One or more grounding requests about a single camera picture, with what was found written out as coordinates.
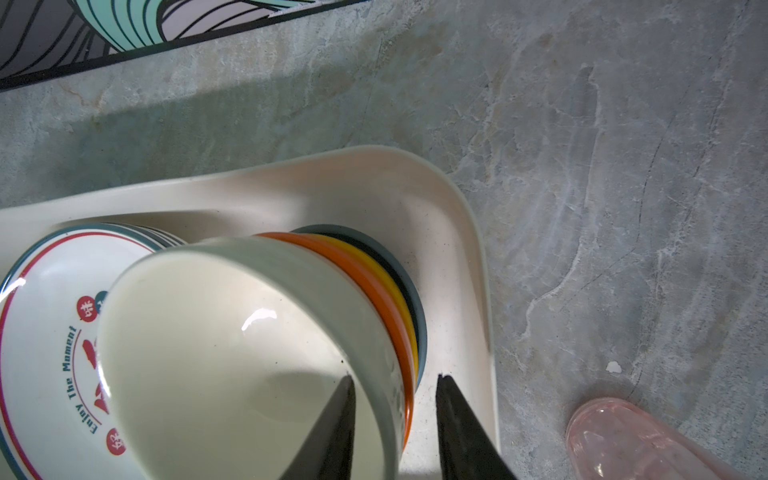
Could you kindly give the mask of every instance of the bowl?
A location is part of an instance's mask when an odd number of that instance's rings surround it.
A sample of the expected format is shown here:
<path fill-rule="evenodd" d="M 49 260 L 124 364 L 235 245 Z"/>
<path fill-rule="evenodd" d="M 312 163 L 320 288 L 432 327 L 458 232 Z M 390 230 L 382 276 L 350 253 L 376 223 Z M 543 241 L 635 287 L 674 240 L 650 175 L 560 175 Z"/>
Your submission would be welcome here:
<path fill-rule="evenodd" d="M 336 238 L 353 247 L 367 253 L 392 277 L 397 287 L 405 298 L 408 311 L 411 314 L 413 328 L 416 334 L 416 345 L 419 348 L 419 377 L 416 386 L 422 381 L 424 368 L 427 361 L 427 323 L 424 315 L 422 301 L 419 292 L 413 284 L 406 269 L 381 243 L 363 232 L 342 225 L 331 223 L 318 223 L 297 228 L 294 233 L 318 233 L 326 237 Z"/>
<path fill-rule="evenodd" d="M 270 232 L 260 233 L 260 236 L 299 245 L 325 257 L 327 260 L 336 264 L 344 271 L 344 273 L 349 275 L 349 277 L 371 300 L 395 347 L 395 352 L 400 365 L 400 372 L 403 378 L 406 402 L 406 433 L 402 447 L 405 448 L 411 430 L 411 422 L 413 420 L 413 397 L 416 383 L 416 369 L 414 367 L 415 365 L 418 365 L 418 363 L 414 361 L 414 352 L 412 351 L 411 343 L 409 341 L 406 321 L 400 316 L 395 300 L 389 294 L 379 278 L 368 270 L 364 264 L 358 261 L 353 255 L 338 248 L 332 243 L 318 240 L 309 234 L 303 233 Z"/>
<path fill-rule="evenodd" d="M 109 408 L 149 478 L 279 478 L 346 374 L 353 478 L 396 475 L 396 352 L 365 294 L 311 251 L 252 237 L 146 257 L 113 285 L 98 338 Z"/>

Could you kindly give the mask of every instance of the white tray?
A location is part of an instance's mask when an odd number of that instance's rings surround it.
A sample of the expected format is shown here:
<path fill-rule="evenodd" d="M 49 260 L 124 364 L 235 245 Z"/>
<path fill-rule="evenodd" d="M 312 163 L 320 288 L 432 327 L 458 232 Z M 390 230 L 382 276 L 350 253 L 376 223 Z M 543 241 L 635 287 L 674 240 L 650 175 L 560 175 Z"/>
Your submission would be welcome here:
<path fill-rule="evenodd" d="M 0 273 L 39 238 L 86 220 L 157 227 L 191 243 L 313 223 L 367 233 L 408 271 L 429 332 L 401 476 L 429 478 L 439 472 L 435 386 L 440 373 L 453 376 L 498 448 L 485 255 L 466 200 L 422 158 L 388 147 L 353 147 L 0 210 Z M 13 478 L 4 462 L 0 478 Z"/>

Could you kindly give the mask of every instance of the white bowl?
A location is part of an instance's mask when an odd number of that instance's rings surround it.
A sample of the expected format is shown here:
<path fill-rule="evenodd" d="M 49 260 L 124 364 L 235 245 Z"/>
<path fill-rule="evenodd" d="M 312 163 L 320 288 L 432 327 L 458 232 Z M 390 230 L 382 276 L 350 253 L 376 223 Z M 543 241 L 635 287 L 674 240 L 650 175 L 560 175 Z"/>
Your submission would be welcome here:
<path fill-rule="evenodd" d="M 365 294 L 313 252 L 251 237 L 147 257 L 113 285 L 98 336 L 108 405 L 150 478 L 279 478 L 347 373 L 353 478 L 395 477 L 395 350 Z"/>

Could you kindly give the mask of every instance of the white plate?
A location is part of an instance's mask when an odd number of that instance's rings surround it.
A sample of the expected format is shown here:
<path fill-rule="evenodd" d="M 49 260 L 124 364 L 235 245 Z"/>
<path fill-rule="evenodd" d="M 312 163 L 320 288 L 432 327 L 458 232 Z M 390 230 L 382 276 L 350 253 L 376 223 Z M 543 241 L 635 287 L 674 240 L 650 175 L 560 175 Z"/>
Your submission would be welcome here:
<path fill-rule="evenodd" d="M 88 225 L 37 242 L 0 290 L 0 411 L 21 478 L 143 478 L 96 371 L 101 303 L 133 262 L 162 250 L 141 229 Z"/>

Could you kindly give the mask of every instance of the stacked bowl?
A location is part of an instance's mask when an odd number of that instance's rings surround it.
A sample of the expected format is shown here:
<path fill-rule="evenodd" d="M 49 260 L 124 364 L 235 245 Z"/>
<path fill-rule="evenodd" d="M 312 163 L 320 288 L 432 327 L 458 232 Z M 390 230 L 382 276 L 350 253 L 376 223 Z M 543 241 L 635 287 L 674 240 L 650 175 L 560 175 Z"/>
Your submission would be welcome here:
<path fill-rule="evenodd" d="M 98 338 L 109 408 L 149 478 L 279 478 L 347 375 L 352 478 L 395 478 L 426 358 L 402 265 L 332 225 L 143 258 Z"/>
<path fill-rule="evenodd" d="M 150 227 L 93 223 L 31 246 L 0 285 L 0 450 L 17 478 L 143 478 L 97 372 L 112 283 L 184 241 Z"/>

